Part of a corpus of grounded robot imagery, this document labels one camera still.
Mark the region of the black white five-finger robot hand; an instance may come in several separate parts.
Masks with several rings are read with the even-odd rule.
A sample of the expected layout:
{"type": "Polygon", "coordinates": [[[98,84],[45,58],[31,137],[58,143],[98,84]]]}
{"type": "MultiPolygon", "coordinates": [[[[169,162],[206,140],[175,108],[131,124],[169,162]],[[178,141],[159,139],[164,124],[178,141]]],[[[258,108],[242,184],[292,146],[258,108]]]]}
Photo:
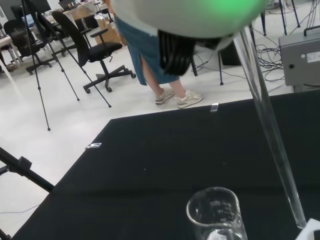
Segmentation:
{"type": "Polygon", "coordinates": [[[183,75],[195,46],[226,48],[265,8],[266,0],[113,0],[115,15],[158,38],[164,73],[183,75]]]}

